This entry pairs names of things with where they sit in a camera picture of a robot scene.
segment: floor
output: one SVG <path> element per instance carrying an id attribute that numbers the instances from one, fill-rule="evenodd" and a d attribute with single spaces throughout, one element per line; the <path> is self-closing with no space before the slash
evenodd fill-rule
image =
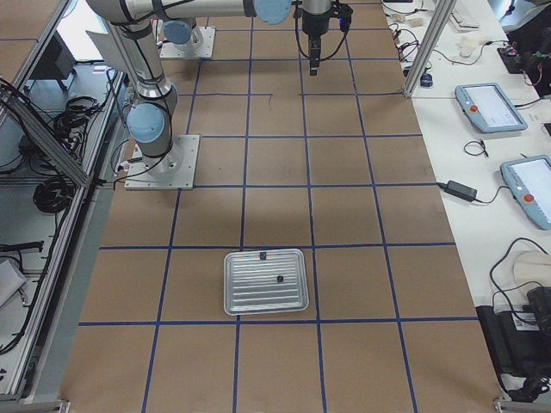
<path id="1" fill-rule="evenodd" d="M 12 82 L 36 47 L 60 0 L 0 0 L 0 76 Z M 30 10 L 40 13 L 29 13 Z"/>
<path id="2" fill-rule="evenodd" d="M 291 19 L 211 18 L 212 61 L 165 62 L 174 130 L 201 134 L 195 188 L 115 192 L 62 385 L 71 411 L 493 411 L 386 17 L 352 7 L 317 77 Z M 305 254 L 309 307 L 227 316 L 224 256 L 287 247 Z"/>

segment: aluminum tray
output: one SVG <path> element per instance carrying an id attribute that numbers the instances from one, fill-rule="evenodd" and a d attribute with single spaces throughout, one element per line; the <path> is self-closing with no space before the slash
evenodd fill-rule
<path id="1" fill-rule="evenodd" d="M 300 250 L 232 252 L 224 260 L 224 310 L 231 316 L 308 307 Z"/>

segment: wire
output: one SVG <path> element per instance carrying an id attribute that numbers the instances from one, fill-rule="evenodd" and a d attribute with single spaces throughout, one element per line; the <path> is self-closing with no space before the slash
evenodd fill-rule
<path id="1" fill-rule="evenodd" d="M 15 162 L 17 159 L 21 159 L 21 160 L 16 166 L 14 166 L 13 168 L 10 168 L 9 170 L 0 170 L 0 175 L 9 175 L 9 174 L 13 174 L 14 172 L 17 172 L 25 164 L 25 161 L 27 160 L 22 154 L 20 154 L 18 157 L 0 166 L 0 168 L 10 165 L 11 163 Z"/>
<path id="2" fill-rule="evenodd" d="M 139 172 L 138 174 L 132 174 L 132 175 L 127 175 L 127 176 L 123 176 L 121 178 L 117 178 L 113 181 L 113 190 L 115 191 L 116 190 L 116 184 L 117 182 L 120 182 L 120 181 L 124 181 L 125 179 L 128 179 L 128 178 L 134 178 L 135 176 L 140 176 L 140 175 L 144 175 L 146 172 L 149 172 L 150 170 L 152 170 L 153 168 L 155 168 L 157 165 L 159 165 L 161 162 L 164 161 L 164 158 L 166 157 L 166 153 L 151 167 L 151 168 L 148 168 L 148 169 L 145 169 L 145 170 L 142 170 L 141 172 Z"/>
<path id="3" fill-rule="evenodd" d="M 516 287 L 513 287 L 513 288 L 507 288 L 503 291 L 504 291 L 504 293 L 508 293 L 510 291 L 515 291 L 515 290 L 518 290 L 522 287 L 526 287 L 528 284 L 537 284 L 538 286 L 543 287 L 543 285 L 539 281 L 526 281 L 523 284 L 521 284 L 520 286 L 516 286 Z M 498 295 L 498 294 L 500 294 L 499 291 L 496 291 L 494 294 L 492 294 L 492 308 L 494 308 L 496 306 L 495 298 L 496 298 L 496 295 Z"/>
<path id="4" fill-rule="evenodd" d="M 5 355 L 5 354 L 9 353 L 11 350 L 13 350 L 17 346 L 17 344 L 19 344 L 21 339 L 25 336 L 28 324 L 30 323 L 31 315 L 33 313 L 33 309 L 36 306 L 36 302 L 38 301 L 38 298 L 39 298 L 38 292 L 39 292 L 39 290 L 42 286 L 42 282 L 44 282 L 44 278 L 47 275 L 50 263 L 52 262 L 52 259 L 53 259 L 53 249 L 55 248 L 55 245 L 58 242 L 59 234 L 61 232 L 60 231 L 61 226 L 65 222 L 65 219 L 67 218 L 67 215 L 69 214 L 69 211 L 70 211 L 69 208 L 65 209 L 65 212 L 64 212 L 64 214 L 61 217 L 61 220 L 59 222 L 57 221 L 57 214 L 56 214 L 55 231 L 53 233 L 52 242 L 50 243 L 50 248 L 48 249 L 47 259 L 46 259 L 46 262 L 44 264 L 44 268 L 42 269 L 42 271 L 40 273 L 40 277 L 36 281 L 36 289 L 34 291 L 33 299 L 31 300 L 30 304 L 27 307 L 25 307 L 27 309 L 27 315 L 25 317 L 25 320 L 24 320 L 23 325 L 22 325 L 21 329 L 19 330 L 19 332 L 15 333 L 13 335 L 14 338 L 12 338 L 11 341 L 8 342 L 7 344 L 0 345 L 0 355 Z"/>
<path id="5" fill-rule="evenodd" d="M 15 262 L 17 262 L 17 267 L 19 268 L 19 270 L 21 272 L 23 272 L 23 261 L 21 258 L 15 258 L 14 256 L 0 256 L 0 258 L 8 258 L 10 260 L 14 260 Z"/>
<path id="6" fill-rule="evenodd" d="M 469 151 L 468 150 L 468 147 L 469 146 L 474 146 L 474 145 L 477 145 L 480 149 L 480 151 L 476 151 L 476 152 L 473 152 L 473 151 Z M 490 157 L 490 155 L 488 154 L 487 150 L 486 150 L 486 144 L 484 143 L 484 140 L 480 139 L 480 140 L 469 140 L 465 146 L 463 146 L 463 151 L 470 155 L 471 157 L 479 157 L 480 155 L 484 155 L 485 157 Z"/>
<path id="7" fill-rule="evenodd" d="M 166 11 L 168 9 L 171 9 L 173 7 L 176 7 L 176 6 L 179 6 L 181 4 L 185 4 L 185 3 L 191 3 L 193 2 L 194 0 L 181 0 L 179 2 L 174 2 L 172 4 L 168 4 L 166 6 L 163 6 L 163 11 Z M 138 24 L 138 23 L 141 23 L 147 19 L 149 19 L 151 16 L 155 15 L 155 12 L 151 12 L 151 13 L 148 13 L 146 15 L 143 15 L 141 16 L 139 19 L 136 19 L 136 20 L 132 20 L 131 22 L 126 22 L 126 23 L 111 23 L 113 24 L 113 26 L 121 26 L 121 27 L 125 27 L 129 24 Z"/>
<path id="8" fill-rule="evenodd" d="M 543 97 L 540 97 L 538 99 L 535 99 L 534 101 L 532 102 L 528 102 L 528 103 L 523 103 L 521 105 L 515 105 L 515 108 L 524 108 L 526 106 L 529 106 L 529 105 L 533 105 L 534 103 L 538 103 L 539 101 L 542 101 L 543 100 Z"/>
<path id="9" fill-rule="evenodd" d="M 381 4 L 382 4 L 382 7 L 384 7 L 385 9 L 389 9 L 390 11 L 393 11 L 394 13 L 396 13 L 398 15 L 414 15 L 415 13 L 418 13 L 419 11 L 432 11 L 432 10 L 424 9 L 424 0 L 421 0 L 421 7 L 419 7 L 418 9 L 413 9 L 413 11 L 406 11 L 406 12 L 391 9 L 390 7 L 388 7 L 385 4 L 385 2 L 381 2 Z"/>
<path id="10" fill-rule="evenodd" d="M 43 213 L 60 213 L 72 201 L 75 188 L 63 177 L 55 176 L 41 183 L 33 194 L 33 203 Z"/>
<path id="11" fill-rule="evenodd" d="M 118 153 L 117 151 L 130 139 L 124 139 L 122 142 L 120 142 L 114 149 L 113 152 L 111 152 L 111 158 L 109 159 L 109 166 L 111 167 L 111 170 L 114 174 L 117 174 L 118 172 L 115 170 L 115 167 L 113 166 L 113 161 L 115 158 L 115 155 Z"/>
<path id="12" fill-rule="evenodd" d="M 118 94 L 115 93 L 115 86 L 113 85 L 113 81 L 115 80 L 115 77 L 117 76 L 117 71 L 115 71 L 115 75 L 113 78 L 109 76 L 110 71 L 115 71 L 115 69 L 111 68 L 105 71 L 105 76 L 107 76 L 107 81 L 109 84 L 109 91 L 108 93 L 111 93 L 113 95 L 113 99 L 115 99 L 115 105 L 117 107 L 117 112 L 119 113 L 119 118 L 121 119 L 122 125 L 125 127 L 125 129 L 128 129 L 127 121 L 124 119 L 124 116 L 122 115 L 122 108 L 119 103 Z"/>
<path id="13" fill-rule="evenodd" d="M 398 52 L 398 59 L 400 62 L 404 62 L 406 61 L 406 59 L 412 54 L 414 53 L 416 50 L 419 49 L 419 47 L 421 46 L 421 43 L 419 42 L 419 39 L 417 38 L 417 36 L 409 29 L 407 28 L 399 28 L 399 25 L 397 23 L 391 23 L 390 25 L 388 25 L 388 28 L 390 28 L 392 25 L 396 24 L 396 29 L 393 30 L 393 39 L 394 40 L 398 40 L 399 41 L 399 36 L 401 35 L 402 32 L 407 32 L 409 33 L 411 36 L 413 36 L 413 41 L 407 41 L 407 42 L 404 42 L 404 43 L 399 43 L 400 46 L 397 46 L 395 43 L 394 43 L 394 47 L 396 48 L 396 51 Z M 404 51 L 408 48 L 408 47 L 412 47 L 413 46 L 413 49 L 411 49 L 411 51 L 409 53 L 407 53 L 406 55 L 404 54 Z"/>
<path id="14" fill-rule="evenodd" d="M 479 202 L 480 204 L 485 204 L 485 205 L 490 205 L 492 202 L 494 202 L 496 200 L 496 198 L 498 198 L 498 195 L 499 195 L 499 191 L 501 191 L 501 189 L 504 189 L 504 188 L 507 188 L 509 190 L 511 190 L 509 187 L 507 187 L 506 185 L 501 185 L 498 190 L 496 191 L 496 194 L 493 196 L 493 198 L 491 200 L 478 200 L 478 199 L 474 199 L 475 202 Z"/>
<path id="15" fill-rule="evenodd" d="M 526 78 L 528 77 L 528 75 L 526 74 L 526 71 L 523 71 L 524 82 L 525 82 L 526 84 L 528 84 L 529 86 L 537 86 L 537 85 L 540 84 L 540 82 L 542 81 L 542 78 L 543 78 L 543 63 L 540 63 L 540 64 L 537 66 L 537 70 L 539 71 L 540 76 L 538 77 L 538 79 L 536 80 L 535 83 L 527 82 L 527 81 L 526 81 Z"/>
<path id="16" fill-rule="evenodd" d="M 17 157 L 13 158 L 11 161 L 9 161 L 8 163 L 5 163 L 4 165 L 0 165 L 0 168 L 5 168 L 6 166 L 12 164 L 13 162 L 15 162 L 17 159 L 19 159 L 20 157 L 22 157 L 22 154 L 20 153 Z"/>
<path id="17" fill-rule="evenodd" d="M 505 261 L 505 259 L 507 259 L 507 257 L 509 256 L 509 254 L 511 253 L 511 250 L 513 249 L 513 246 L 518 243 L 519 241 L 526 241 L 526 242 L 529 242 L 529 243 L 532 243 L 533 245 L 535 245 L 543 254 L 545 255 L 548 255 L 548 252 L 540 245 L 538 244 L 536 241 L 533 241 L 529 238 L 526 238 L 526 237 L 519 237 L 519 238 L 516 238 L 512 241 L 512 243 L 509 245 L 509 247 L 507 248 L 507 251 L 505 252 L 505 254 L 499 258 L 499 260 L 493 264 L 492 268 L 490 269 L 490 281 L 492 282 L 492 284 L 496 287 L 496 289 L 498 290 L 498 293 L 502 294 L 505 298 L 505 301 L 507 301 L 507 304 L 509 305 L 509 308 L 511 309 L 511 314 L 517 318 L 518 320 L 522 321 L 523 323 L 526 323 L 526 324 L 530 324 L 530 325 L 535 325 L 536 323 L 530 321 L 530 320 L 525 320 L 524 318 L 520 317 L 518 314 L 517 314 L 517 311 L 514 309 L 513 307 L 513 303 L 511 302 L 511 299 L 509 298 L 509 296 L 507 295 L 507 292 L 501 288 L 499 286 L 499 284 L 495 281 L 494 279 L 494 276 L 493 276 L 493 272 L 495 271 L 495 269 L 503 262 Z"/>
<path id="18" fill-rule="evenodd" d="M 335 55 L 338 53 L 338 51 L 341 49 L 341 46 L 343 45 L 344 41 L 346 40 L 346 36 L 348 36 L 349 30 L 345 31 L 343 33 L 343 37 L 338 42 L 337 48 L 328 56 L 325 56 L 324 58 L 321 58 L 320 62 L 325 62 L 329 59 L 332 59 L 335 57 Z M 299 48 L 300 55 L 302 55 L 305 59 L 310 59 L 310 56 L 307 55 L 304 52 L 304 49 L 302 49 L 302 45 L 300 44 L 300 35 L 299 35 L 299 2 L 294 2 L 294 38 L 296 39 L 296 46 Z"/>
<path id="19" fill-rule="evenodd" d="M 3 77 L 0 77 L 0 83 L 2 84 L 2 88 L 9 91 L 13 97 L 17 98 L 22 104 L 25 105 L 25 107 L 28 109 L 28 111 L 36 118 L 39 123 L 44 126 L 49 132 L 53 133 L 53 129 L 51 126 L 48 125 L 48 123 L 38 114 L 36 111 L 37 109 L 40 110 L 43 114 L 46 114 L 50 119 L 52 118 L 44 109 L 40 108 L 38 105 L 31 102 L 31 100 L 26 97 L 18 88 L 16 88 L 13 84 L 8 82 Z M 0 99 L 0 102 L 4 107 L 6 107 L 12 114 L 18 115 L 18 113 L 11 107 L 11 105 L 8 102 L 5 102 L 4 100 Z M 23 123 L 21 116 L 17 116 L 17 118 L 20 121 L 20 125 Z"/>
<path id="20" fill-rule="evenodd" d="M 480 58 L 482 57 L 482 53 L 484 52 L 484 48 L 485 48 L 486 46 L 490 46 L 490 45 L 492 45 L 492 44 L 494 44 L 494 43 L 504 43 L 504 44 L 505 44 L 505 43 L 508 43 L 508 40 L 492 40 L 492 41 L 487 41 L 487 42 L 484 43 L 484 44 L 482 45 L 482 47 L 480 48 L 480 52 L 479 52 L 479 55 L 477 56 L 477 58 L 476 58 L 473 62 L 469 62 L 469 63 L 467 63 L 467 62 L 460 62 L 460 61 L 457 61 L 457 60 L 452 60 L 452 59 L 450 59 L 448 56 L 446 56 L 444 53 L 440 52 L 440 51 L 437 50 L 437 49 L 434 49 L 433 52 L 438 53 L 438 54 L 441 55 L 443 58 L 445 58 L 446 60 L 448 60 L 450 63 L 455 63 L 455 64 L 457 64 L 457 65 L 472 66 L 472 65 L 476 64 L 476 63 L 480 60 Z"/>

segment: grid line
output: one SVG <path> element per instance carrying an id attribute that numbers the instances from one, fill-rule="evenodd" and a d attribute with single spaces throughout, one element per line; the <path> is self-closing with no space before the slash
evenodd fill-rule
<path id="1" fill-rule="evenodd" d="M 239 93 L 239 92 L 224 92 L 224 93 L 178 93 L 178 96 L 273 96 L 273 93 Z M 299 93 L 297 95 L 302 96 L 356 96 L 355 93 Z M 358 96 L 394 96 L 394 95 L 402 95 L 401 91 L 394 91 L 394 92 L 371 92 L 371 93 L 358 93 Z"/>
<path id="2" fill-rule="evenodd" d="M 197 85 L 199 83 L 199 76 L 201 74 L 201 63 L 202 63 L 202 61 L 199 62 L 199 68 L 197 69 L 197 75 L 195 77 L 194 93 L 196 93 Z M 191 98 L 191 104 L 190 104 L 190 107 L 189 107 L 188 124 L 186 126 L 186 134 L 189 133 L 189 129 L 190 129 L 190 126 L 191 126 L 191 116 L 193 114 L 194 105 L 195 105 L 195 96 L 193 96 Z M 171 256 L 172 256 L 172 248 L 171 247 L 174 243 L 174 236 L 175 236 L 175 233 L 176 233 L 176 222 L 178 220 L 178 211 L 179 211 L 179 208 L 180 208 L 180 199 L 181 198 L 182 198 L 182 190 L 179 188 L 177 190 L 176 204 L 174 206 L 174 212 L 173 212 L 173 216 L 172 216 L 172 226 L 170 227 L 169 248 L 168 248 L 167 257 L 166 257 L 166 264 L 164 266 L 163 284 L 162 284 L 162 287 L 161 287 L 161 293 L 160 293 L 159 304 L 158 304 L 158 314 L 157 314 L 157 320 L 156 320 L 156 323 L 155 323 L 155 332 L 154 332 L 154 335 L 153 335 L 152 351 L 151 351 L 151 355 L 150 355 L 150 359 L 149 359 L 149 366 L 147 368 L 147 378 L 146 378 L 146 382 L 145 382 L 144 398 L 143 398 L 143 401 L 142 401 L 141 413 L 146 413 L 147 402 L 149 400 L 149 391 L 151 389 L 153 366 L 155 364 L 155 354 L 157 353 L 158 333 L 159 333 L 159 330 L 160 330 L 161 320 L 162 320 L 162 316 L 163 316 L 164 294 L 166 292 L 166 284 L 167 284 L 169 271 L 170 271 L 170 259 L 171 259 Z"/>
<path id="3" fill-rule="evenodd" d="M 421 138 L 422 133 L 389 133 L 385 134 L 365 134 L 365 135 L 309 135 L 308 140 L 311 139 L 381 139 L 381 138 L 396 138 L 396 139 L 408 139 L 408 138 Z M 225 139 L 225 138 L 243 138 L 243 135 L 201 135 L 201 139 Z M 304 139 L 301 135 L 249 135 L 249 139 Z"/>
<path id="4" fill-rule="evenodd" d="M 305 320 L 240 320 L 240 325 L 274 325 L 274 324 L 394 324 L 400 321 L 408 323 L 461 323 L 479 321 L 476 316 L 455 317 L 404 317 L 404 318 L 329 318 L 329 319 L 305 319 Z M 121 326 L 147 326 L 156 325 L 156 321 L 83 321 L 79 327 L 121 327 Z M 231 320 L 162 320 L 159 325 L 236 325 Z"/>
<path id="5" fill-rule="evenodd" d="M 346 40 L 344 43 L 346 45 L 346 52 L 348 54 L 348 57 L 350 57 L 350 48 L 349 48 L 348 40 Z M 354 85 L 354 91 L 357 92 L 356 78 L 355 78 L 355 75 L 354 75 L 354 65 L 352 64 L 351 59 L 349 59 L 349 65 L 350 65 L 350 75 L 352 76 L 352 84 Z M 362 129 L 362 133 L 365 135 L 365 130 L 366 130 L 365 129 L 365 121 L 363 119 L 362 107 L 361 107 L 361 104 L 360 104 L 360 98 L 359 98 L 358 94 L 356 94 L 356 106 L 357 106 L 357 111 L 358 111 L 358 115 L 359 115 L 359 118 L 360 118 L 360 127 Z M 371 182 L 375 183 L 376 182 L 375 172 L 374 172 L 373 164 L 371 162 L 371 155 L 369 153 L 368 140 L 364 138 L 363 143 L 364 143 L 364 146 L 365 146 L 366 156 L 367 156 L 367 160 L 368 160 L 368 169 L 369 169 L 369 175 L 371 177 Z M 410 391 L 410 397 L 411 397 L 411 401 L 412 401 L 413 412 L 418 413 L 417 399 L 416 399 L 416 396 L 415 396 L 415 389 L 413 387 L 412 372 L 411 372 L 411 369 L 410 369 L 409 360 L 408 360 L 408 356 L 407 356 L 406 340 L 404 338 L 404 331 L 402 330 L 402 323 L 400 321 L 398 296 L 396 294 L 396 287 L 394 285 L 393 271 L 392 271 L 392 267 L 391 267 L 391 264 L 390 264 L 390 256 L 388 254 L 388 246 L 387 246 L 387 238 L 386 238 L 386 235 L 385 235 L 385 228 L 384 228 L 383 221 L 382 221 L 381 205 L 379 203 L 379 196 L 377 194 L 377 187 L 376 186 L 373 186 L 373 195 L 374 195 L 374 198 L 375 198 L 375 210 L 377 212 L 377 219 L 379 220 L 379 228 L 381 230 L 381 239 L 382 239 L 382 243 L 383 243 L 382 248 L 383 248 L 383 252 L 384 252 L 384 255 L 385 255 L 385 262 L 386 262 L 386 265 L 387 265 L 388 280 L 389 280 L 389 283 L 390 283 L 390 289 L 391 289 L 391 293 L 392 293 L 392 297 L 393 297 L 394 312 L 396 313 L 396 325 L 398 327 L 400 346 L 402 348 L 402 356 L 403 356 L 403 359 L 404 359 L 404 367 L 405 367 L 405 370 L 406 370 L 407 384 L 408 384 L 409 391 Z"/>
<path id="6" fill-rule="evenodd" d="M 249 38 L 249 67 L 247 74 L 247 111 L 245 114 L 245 154 L 243 161 L 243 193 L 241 200 L 241 227 L 239 234 L 239 250 L 242 251 L 245 245 L 245 212 L 247 195 L 247 165 L 249 157 L 249 123 L 251 117 L 251 73 L 252 73 L 252 48 L 254 44 L 253 37 L 254 19 L 251 19 L 250 38 Z M 237 316 L 235 324 L 235 353 L 233 356 L 233 401 L 232 413 L 238 411 L 238 392 L 239 392 L 239 344 L 241 337 L 241 316 Z"/>
<path id="7" fill-rule="evenodd" d="M 347 248 L 376 248 L 376 247 L 451 247 L 454 242 L 443 243 L 343 243 L 319 245 L 279 245 L 279 248 L 296 248 L 304 250 L 347 249 Z M 100 250 L 239 250 L 239 245 L 122 245 L 104 246 Z M 247 245 L 245 250 L 268 250 L 274 245 Z"/>
<path id="8" fill-rule="evenodd" d="M 325 369 L 324 369 L 324 351 L 322 342 L 321 319 L 319 314 L 319 288 L 318 288 L 318 265 L 316 262 L 316 241 L 315 225 L 313 221 L 313 201 L 312 201 L 312 178 L 310 171 L 310 151 L 308 147 L 308 129 L 306 123 L 306 95 L 304 93 L 304 75 L 302 70 L 303 60 L 299 59 L 299 79 L 300 79 L 300 102 L 302 104 L 302 128 L 304 131 L 304 146 L 306 154 L 306 182 L 308 193 L 308 214 L 310 219 L 310 241 L 312 243 L 312 265 L 313 265 L 313 290 L 316 304 L 316 334 L 318 336 L 318 357 L 319 357 L 319 385 L 321 390 L 321 403 L 324 413 L 327 413 L 327 394 L 325 389 Z"/>

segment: electronic device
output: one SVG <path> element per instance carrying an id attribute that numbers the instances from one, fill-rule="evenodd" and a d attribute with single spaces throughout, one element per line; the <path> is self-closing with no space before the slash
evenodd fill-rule
<path id="1" fill-rule="evenodd" d="M 551 287 L 536 287 L 528 291 L 529 309 L 543 334 L 551 335 Z"/>
<path id="2" fill-rule="evenodd" d="M 497 83 L 456 86 L 455 98 L 471 123 L 483 133 L 523 131 L 528 127 Z"/>
<path id="3" fill-rule="evenodd" d="M 497 375 L 504 373 L 525 377 L 523 387 L 506 390 L 515 402 L 533 402 L 548 391 L 540 380 L 551 365 L 551 337 L 543 334 L 536 325 L 525 324 L 511 311 L 496 314 L 490 305 L 476 307 L 480 326 L 486 339 L 493 367 Z M 528 312 L 517 312 L 523 319 L 533 319 Z"/>
<path id="4" fill-rule="evenodd" d="M 551 230 L 551 158 L 526 157 L 501 165 L 501 175 L 528 218 Z"/>
<path id="5" fill-rule="evenodd" d="M 472 32 L 478 30 L 480 24 L 461 0 L 457 0 L 454 9 L 449 15 L 449 21 L 454 25 L 458 32 Z"/>

